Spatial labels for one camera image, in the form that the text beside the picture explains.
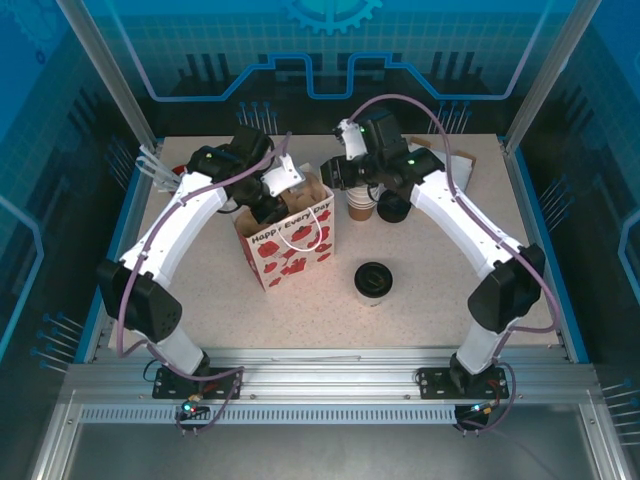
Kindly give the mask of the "brown pulp cup carrier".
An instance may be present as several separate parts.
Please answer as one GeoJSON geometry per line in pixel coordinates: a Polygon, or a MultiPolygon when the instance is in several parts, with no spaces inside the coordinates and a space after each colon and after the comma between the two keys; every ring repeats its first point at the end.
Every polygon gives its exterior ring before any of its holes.
{"type": "Polygon", "coordinates": [[[311,172],[305,173],[305,180],[299,185],[281,193],[281,197],[293,215],[324,201],[328,194],[319,178],[311,172]]]}

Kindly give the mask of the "poppy print paper gift bag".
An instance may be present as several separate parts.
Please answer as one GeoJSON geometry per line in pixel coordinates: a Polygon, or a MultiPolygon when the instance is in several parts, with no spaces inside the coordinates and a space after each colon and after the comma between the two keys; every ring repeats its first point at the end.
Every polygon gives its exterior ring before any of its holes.
{"type": "Polygon", "coordinates": [[[327,261],[335,246],[335,196],[286,216],[274,224],[259,225],[248,209],[234,217],[234,227],[245,259],[263,290],[268,291],[296,274],[327,261]]]}

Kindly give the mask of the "white paper coffee cup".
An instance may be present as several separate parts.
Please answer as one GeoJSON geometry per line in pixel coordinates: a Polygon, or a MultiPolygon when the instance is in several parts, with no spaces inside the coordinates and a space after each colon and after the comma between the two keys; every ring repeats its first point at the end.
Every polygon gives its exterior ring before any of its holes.
{"type": "Polygon", "coordinates": [[[357,283],[355,285],[357,298],[359,302],[367,307],[375,307],[379,305],[384,298],[390,293],[392,285],[385,284],[364,284],[357,283]]]}

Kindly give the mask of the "stack of paper cups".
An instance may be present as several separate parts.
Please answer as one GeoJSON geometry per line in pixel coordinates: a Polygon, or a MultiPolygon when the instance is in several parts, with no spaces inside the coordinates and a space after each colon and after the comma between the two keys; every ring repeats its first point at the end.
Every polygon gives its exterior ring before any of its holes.
{"type": "Polygon", "coordinates": [[[347,202],[348,205],[348,213],[352,220],[354,221],[367,221],[371,218],[375,208],[375,202],[368,202],[365,204],[354,203],[351,200],[347,202]]]}

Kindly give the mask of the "large white paper napkin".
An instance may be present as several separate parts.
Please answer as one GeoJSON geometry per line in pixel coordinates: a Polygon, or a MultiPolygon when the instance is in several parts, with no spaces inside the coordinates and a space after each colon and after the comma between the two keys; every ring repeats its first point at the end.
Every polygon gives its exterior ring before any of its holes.
{"type": "Polygon", "coordinates": [[[451,171],[456,186],[466,191],[470,181],[476,159],[462,151],[453,151],[451,154],[451,171]]]}

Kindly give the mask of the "aluminium frame post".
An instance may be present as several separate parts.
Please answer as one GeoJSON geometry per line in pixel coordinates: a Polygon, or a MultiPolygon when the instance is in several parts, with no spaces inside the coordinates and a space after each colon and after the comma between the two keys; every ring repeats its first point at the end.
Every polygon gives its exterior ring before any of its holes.
{"type": "Polygon", "coordinates": [[[150,151],[155,151],[156,136],[83,1],[56,0],[56,3],[137,141],[150,151]]]}
{"type": "Polygon", "coordinates": [[[602,0],[576,0],[505,136],[504,150],[514,154],[589,26],[602,0]]]}

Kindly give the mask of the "aluminium front rail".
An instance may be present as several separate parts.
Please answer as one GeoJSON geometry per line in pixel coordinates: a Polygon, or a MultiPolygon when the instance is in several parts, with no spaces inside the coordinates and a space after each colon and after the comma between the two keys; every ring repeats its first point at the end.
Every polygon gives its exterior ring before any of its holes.
{"type": "MultiPolygon", "coordinates": [[[[446,367],[453,350],[438,348],[256,349],[212,348],[215,367],[245,369],[240,400],[275,404],[416,403],[414,375],[421,367],[446,367]]],[[[501,356],[512,367],[518,404],[581,404],[602,400],[595,369],[569,362],[560,346],[509,347],[501,356]]],[[[112,351],[90,364],[74,364],[60,398],[81,404],[141,404],[151,400],[142,378],[148,357],[125,359],[112,351]]]]}

